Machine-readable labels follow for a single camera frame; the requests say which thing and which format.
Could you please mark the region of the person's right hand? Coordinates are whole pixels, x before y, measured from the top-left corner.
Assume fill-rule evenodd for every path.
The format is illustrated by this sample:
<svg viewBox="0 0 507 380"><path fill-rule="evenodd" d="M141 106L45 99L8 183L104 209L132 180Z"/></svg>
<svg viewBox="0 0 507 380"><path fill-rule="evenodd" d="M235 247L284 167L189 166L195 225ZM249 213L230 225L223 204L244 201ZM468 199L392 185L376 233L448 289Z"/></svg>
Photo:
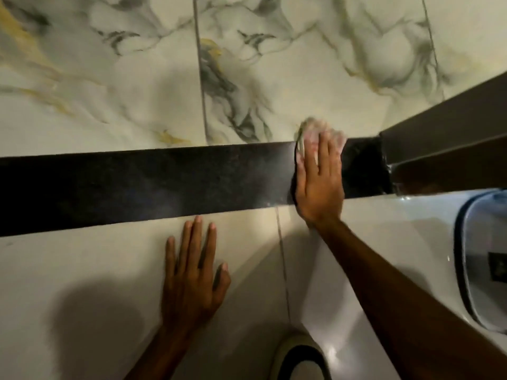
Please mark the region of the person's right hand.
<svg viewBox="0 0 507 380"><path fill-rule="evenodd" d="M311 142L305 140L306 196L296 199L299 215L310 228L321 230L329 223L339 222L345 199L342 181L342 160L335 143L328 141L331 165L330 176L319 175Z"/></svg>

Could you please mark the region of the person's left hand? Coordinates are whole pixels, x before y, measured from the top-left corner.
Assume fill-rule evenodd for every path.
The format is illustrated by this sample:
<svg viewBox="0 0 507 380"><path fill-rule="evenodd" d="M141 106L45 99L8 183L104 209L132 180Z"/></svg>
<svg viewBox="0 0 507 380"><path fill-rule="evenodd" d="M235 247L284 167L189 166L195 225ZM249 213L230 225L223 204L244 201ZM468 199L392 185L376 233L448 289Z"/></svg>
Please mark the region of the person's left hand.
<svg viewBox="0 0 507 380"><path fill-rule="evenodd" d="M201 258L198 273L189 273L189 241L193 220L185 222L179 250L176 249L177 269L171 281L164 282L161 300L162 326L196 333L216 313L223 301L213 301L213 282L220 265L215 265L217 227L209 223L204 232L202 220Z"/></svg>

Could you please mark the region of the pale pink cleaning sponge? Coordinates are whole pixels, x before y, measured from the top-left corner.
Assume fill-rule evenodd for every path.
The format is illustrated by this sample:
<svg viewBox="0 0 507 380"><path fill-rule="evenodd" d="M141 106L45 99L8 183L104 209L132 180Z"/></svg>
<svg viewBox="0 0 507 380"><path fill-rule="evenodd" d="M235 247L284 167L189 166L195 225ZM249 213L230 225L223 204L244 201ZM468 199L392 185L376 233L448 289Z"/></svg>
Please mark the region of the pale pink cleaning sponge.
<svg viewBox="0 0 507 380"><path fill-rule="evenodd" d="M299 157L304 158L305 156L305 140L311 142L311 147L314 149L315 162L320 165L318 149L320 144L320 134L328 133L329 138L335 143L335 147L339 155L342 154L347 137L343 131L332 128L326 121L318 120L314 117L308 117L303 122L296 133L295 137L295 161Z"/></svg>

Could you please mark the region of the person's left forearm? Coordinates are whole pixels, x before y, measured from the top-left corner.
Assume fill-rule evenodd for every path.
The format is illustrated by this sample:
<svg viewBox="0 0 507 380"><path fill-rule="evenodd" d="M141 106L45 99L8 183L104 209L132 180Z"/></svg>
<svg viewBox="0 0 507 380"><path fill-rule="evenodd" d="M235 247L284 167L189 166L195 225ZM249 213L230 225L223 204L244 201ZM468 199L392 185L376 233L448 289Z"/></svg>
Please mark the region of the person's left forearm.
<svg viewBox="0 0 507 380"><path fill-rule="evenodd" d="M161 326L124 380L169 380L192 340L192 333Z"/></svg>

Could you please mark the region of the white glossy appliance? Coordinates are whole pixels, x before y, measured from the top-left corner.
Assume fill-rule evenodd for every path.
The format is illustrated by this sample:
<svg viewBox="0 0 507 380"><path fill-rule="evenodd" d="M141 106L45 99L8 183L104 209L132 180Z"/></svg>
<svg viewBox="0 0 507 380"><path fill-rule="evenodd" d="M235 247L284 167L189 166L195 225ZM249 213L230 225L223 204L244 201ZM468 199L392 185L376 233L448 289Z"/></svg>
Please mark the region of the white glossy appliance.
<svg viewBox="0 0 507 380"><path fill-rule="evenodd" d="M342 219L372 249L507 354L507 335L467 312L454 268L459 210L485 191L348 199ZM321 347L332 380L398 380L343 270L294 206L280 210L290 319Z"/></svg>

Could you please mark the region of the brown wooden cabinet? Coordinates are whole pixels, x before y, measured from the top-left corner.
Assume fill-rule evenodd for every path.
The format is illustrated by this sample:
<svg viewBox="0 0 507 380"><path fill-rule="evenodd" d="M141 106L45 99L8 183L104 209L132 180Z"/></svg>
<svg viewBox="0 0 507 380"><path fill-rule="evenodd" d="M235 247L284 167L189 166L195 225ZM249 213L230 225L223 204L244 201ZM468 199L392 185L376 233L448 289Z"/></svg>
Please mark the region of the brown wooden cabinet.
<svg viewBox="0 0 507 380"><path fill-rule="evenodd" d="M379 136L398 196L507 189L507 71Z"/></svg>

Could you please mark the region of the grey dark-rimmed appliance lid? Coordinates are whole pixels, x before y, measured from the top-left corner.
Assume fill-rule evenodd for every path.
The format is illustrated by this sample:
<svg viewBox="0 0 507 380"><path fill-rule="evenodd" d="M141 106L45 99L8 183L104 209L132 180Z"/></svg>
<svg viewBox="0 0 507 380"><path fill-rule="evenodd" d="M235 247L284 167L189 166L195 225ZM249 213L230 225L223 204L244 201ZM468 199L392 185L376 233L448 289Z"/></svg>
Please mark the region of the grey dark-rimmed appliance lid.
<svg viewBox="0 0 507 380"><path fill-rule="evenodd" d="M486 330L507 335L507 189L465 202L454 223L453 252L466 311Z"/></svg>

